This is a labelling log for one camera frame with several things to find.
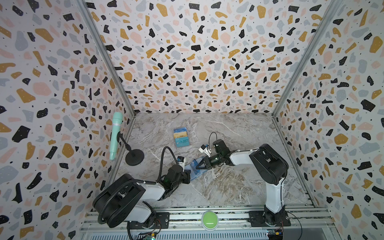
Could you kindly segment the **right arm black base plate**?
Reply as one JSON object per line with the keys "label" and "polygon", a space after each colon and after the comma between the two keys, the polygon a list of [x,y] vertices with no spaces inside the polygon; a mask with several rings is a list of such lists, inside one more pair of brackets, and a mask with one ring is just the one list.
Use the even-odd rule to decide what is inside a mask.
{"label": "right arm black base plate", "polygon": [[267,211],[249,211],[248,222],[252,227],[290,227],[291,222],[285,210],[274,214]]}

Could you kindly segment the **blue leather card holder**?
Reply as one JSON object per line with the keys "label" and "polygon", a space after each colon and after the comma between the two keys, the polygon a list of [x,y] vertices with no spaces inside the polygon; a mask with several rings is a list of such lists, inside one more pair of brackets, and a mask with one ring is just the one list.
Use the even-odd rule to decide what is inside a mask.
{"label": "blue leather card holder", "polygon": [[196,168],[196,166],[198,165],[198,163],[201,162],[201,160],[203,159],[203,157],[201,158],[198,158],[198,159],[194,159],[190,164],[188,165],[185,165],[184,167],[184,170],[190,170],[191,173],[190,173],[190,181],[193,181],[195,179],[197,179],[199,176],[201,176],[203,173],[205,173],[207,170],[198,170]]}

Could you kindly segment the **dark blue VIP credit card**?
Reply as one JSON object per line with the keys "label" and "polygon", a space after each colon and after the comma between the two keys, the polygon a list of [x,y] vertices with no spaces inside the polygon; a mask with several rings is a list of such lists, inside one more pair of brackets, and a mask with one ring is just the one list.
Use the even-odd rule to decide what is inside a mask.
{"label": "dark blue VIP credit card", "polygon": [[192,171],[194,172],[195,175],[197,175],[197,174],[200,172],[200,170],[197,169],[198,164],[199,164],[199,163],[196,161],[196,159],[194,159],[194,160],[190,163],[190,167],[191,167],[191,169],[192,169]]}

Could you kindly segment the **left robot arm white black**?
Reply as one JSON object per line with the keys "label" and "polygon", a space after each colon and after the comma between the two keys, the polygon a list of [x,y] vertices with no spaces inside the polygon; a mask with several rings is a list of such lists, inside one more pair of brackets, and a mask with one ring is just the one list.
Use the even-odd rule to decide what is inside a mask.
{"label": "left robot arm white black", "polygon": [[138,180],[124,174],[93,201],[93,208],[99,213],[98,223],[115,228],[127,221],[129,227],[137,225],[149,229],[158,221],[157,212],[148,201],[165,200],[179,185],[190,181],[191,170],[178,164],[157,182]]}

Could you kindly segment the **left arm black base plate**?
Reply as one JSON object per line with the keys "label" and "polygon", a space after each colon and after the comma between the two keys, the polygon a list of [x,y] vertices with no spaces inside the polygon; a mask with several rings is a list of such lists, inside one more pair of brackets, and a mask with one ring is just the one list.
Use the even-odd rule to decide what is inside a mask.
{"label": "left arm black base plate", "polygon": [[129,221],[128,226],[131,230],[155,230],[155,229],[167,229],[169,227],[170,213],[152,213],[143,222]]}

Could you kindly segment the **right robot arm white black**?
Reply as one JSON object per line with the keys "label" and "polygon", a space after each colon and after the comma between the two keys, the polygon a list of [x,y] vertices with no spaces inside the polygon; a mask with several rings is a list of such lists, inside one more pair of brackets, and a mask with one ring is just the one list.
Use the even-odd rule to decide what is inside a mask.
{"label": "right robot arm white black", "polygon": [[252,150],[231,151],[224,141],[214,142],[216,154],[209,153],[196,165],[197,170],[210,170],[221,165],[254,165],[266,182],[266,203],[262,219],[271,227],[282,225],[287,217],[283,200],[283,185],[288,175],[288,163],[268,144]]}

